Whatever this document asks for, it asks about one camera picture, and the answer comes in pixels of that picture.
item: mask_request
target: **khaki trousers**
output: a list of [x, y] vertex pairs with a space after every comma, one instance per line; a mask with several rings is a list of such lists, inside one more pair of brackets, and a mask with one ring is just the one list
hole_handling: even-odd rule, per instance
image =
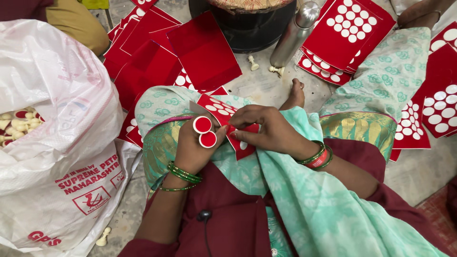
[[97, 56], [109, 45], [108, 35], [98, 20], [77, 0], [54, 0], [46, 8], [48, 23], [87, 46]]

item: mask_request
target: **bare foot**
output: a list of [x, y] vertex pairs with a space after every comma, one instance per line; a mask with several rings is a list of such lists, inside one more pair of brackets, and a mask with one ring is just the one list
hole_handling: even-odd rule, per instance
[[305, 84], [300, 82], [298, 79], [293, 79], [289, 98], [282, 104], [279, 110], [285, 111], [292, 109], [295, 106], [300, 106], [303, 108], [303, 106], [305, 106], [305, 93], [303, 92], [304, 87]]
[[456, 0], [422, 0], [406, 9], [398, 18], [400, 28], [432, 28]]

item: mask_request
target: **woman's left hand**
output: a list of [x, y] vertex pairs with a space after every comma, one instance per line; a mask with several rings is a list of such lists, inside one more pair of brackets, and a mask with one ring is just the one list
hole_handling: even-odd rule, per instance
[[[211, 120], [211, 131], [216, 133], [217, 142], [211, 148], [200, 145], [193, 127], [194, 120], [199, 116], [206, 116]], [[227, 125], [220, 127], [219, 122], [209, 113], [197, 115], [182, 125], [179, 130], [178, 149], [176, 151], [176, 167], [190, 174], [197, 174], [209, 161], [216, 149], [222, 144], [228, 129]]]

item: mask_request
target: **red felt disc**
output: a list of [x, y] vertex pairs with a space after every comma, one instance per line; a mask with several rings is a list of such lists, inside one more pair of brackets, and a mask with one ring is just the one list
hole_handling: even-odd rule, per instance
[[211, 130], [211, 120], [206, 116], [197, 117], [194, 120], [194, 130], [199, 134], [207, 133]]
[[209, 131], [206, 134], [200, 134], [198, 138], [200, 144], [205, 148], [211, 148], [216, 144], [217, 138], [213, 131]]
[[26, 113], [28, 111], [17, 111], [16, 113], [14, 113], [14, 116], [16, 116], [16, 118], [20, 118], [20, 119], [24, 119], [26, 117]]

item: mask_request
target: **stainless steel bottle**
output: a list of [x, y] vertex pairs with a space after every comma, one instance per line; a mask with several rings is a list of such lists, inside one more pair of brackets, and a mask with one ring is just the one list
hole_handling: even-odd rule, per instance
[[314, 22], [319, 17], [320, 7], [309, 1], [304, 3], [295, 16], [290, 20], [281, 38], [271, 54], [270, 63], [274, 67], [285, 67], [298, 48], [314, 28]]

